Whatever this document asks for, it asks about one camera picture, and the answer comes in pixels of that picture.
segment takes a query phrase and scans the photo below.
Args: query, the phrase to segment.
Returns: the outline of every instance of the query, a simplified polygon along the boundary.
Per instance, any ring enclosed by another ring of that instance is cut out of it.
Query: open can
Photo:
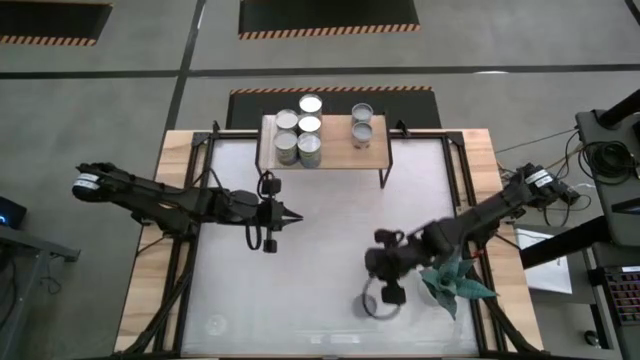
[[[320,126],[322,123],[320,119],[315,116],[305,116],[300,121],[298,121],[298,128],[300,129],[300,134],[304,134],[306,132],[315,133],[320,135]]]
[[[351,108],[351,123],[359,123],[359,122],[371,122],[371,117],[373,116],[373,108],[369,104],[360,103],[355,104],[353,108]]]
[[[298,161],[298,135],[291,130],[280,130],[273,138],[276,157],[282,165],[293,165]]]
[[[298,126],[298,114],[295,111],[284,109],[276,114],[276,126],[278,130],[296,131]]]
[[[322,142],[318,134],[303,133],[298,138],[298,153],[300,155],[300,163],[306,168],[316,168],[322,160],[320,151]]]
[[[300,117],[315,116],[322,121],[322,99],[318,95],[307,94],[300,98]]]
[[[369,123],[358,122],[351,127],[351,142],[358,149],[368,148],[373,137],[373,128]]]

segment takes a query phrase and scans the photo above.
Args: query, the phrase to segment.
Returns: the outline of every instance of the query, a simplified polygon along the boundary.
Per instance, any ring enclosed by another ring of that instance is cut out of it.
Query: black mat
[[[91,46],[110,13],[110,4],[0,1],[0,42]]]
[[[436,98],[428,86],[372,88],[295,88],[238,89],[229,96],[227,129],[258,129],[262,114],[275,114],[282,109],[299,111],[298,101],[313,93],[323,100],[322,113],[350,115],[357,103],[367,103],[376,114],[385,114],[387,126],[394,128],[402,120],[410,129],[440,129]]]
[[[240,2],[241,39],[415,31],[419,24],[413,0]]]

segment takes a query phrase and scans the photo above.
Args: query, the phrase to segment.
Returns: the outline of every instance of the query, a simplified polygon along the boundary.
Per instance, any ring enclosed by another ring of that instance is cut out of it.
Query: silver can
[[[320,119],[315,116],[305,116],[298,121],[298,128],[301,134],[310,132],[320,135],[321,125]]]
[[[278,130],[296,131],[298,126],[298,114],[295,111],[284,109],[276,114],[276,126]]]
[[[280,130],[273,138],[276,157],[282,165],[293,165],[298,161],[298,135],[291,130]]]
[[[373,108],[369,106],[369,104],[360,103],[356,104],[351,108],[351,123],[359,123],[359,122],[371,122],[371,117],[373,116]]]
[[[373,128],[370,124],[358,122],[351,128],[351,142],[358,149],[368,148],[373,137]]]
[[[300,98],[300,116],[315,116],[322,121],[322,99],[318,95],[307,94]]]
[[[320,137],[314,133],[303,133],[298,138],[300,163],[306,168],[316,168],[322,160]]]

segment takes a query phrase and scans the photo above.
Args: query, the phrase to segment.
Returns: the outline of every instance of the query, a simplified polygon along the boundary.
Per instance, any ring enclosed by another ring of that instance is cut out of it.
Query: succulent plant
[[[451,314],[454,320],[458,309],[456,296],[467,299],[497,296],[495,292],[487,289],[483,284],[465,278],[473,263],[473,259],[462,260],[460,256],[452,255],[437,269],[430,268],[420,271],[422,282],[429,289],[431,296]]]

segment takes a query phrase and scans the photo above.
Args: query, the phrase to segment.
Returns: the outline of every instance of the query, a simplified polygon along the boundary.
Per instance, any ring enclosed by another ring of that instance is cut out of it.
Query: wooden shelf
[[[366,149],[357,149],[351,143],[351,115],[323,115],[320,128],[322,161],[316,169],[388,169],[391,145],[387,123],[383,115],[371,118],[373,137]],[[273,138],[278,128],[275,115],[262,117],[257,165],[260,170],[305,169],[300,162],[287,166],[278,162]]]

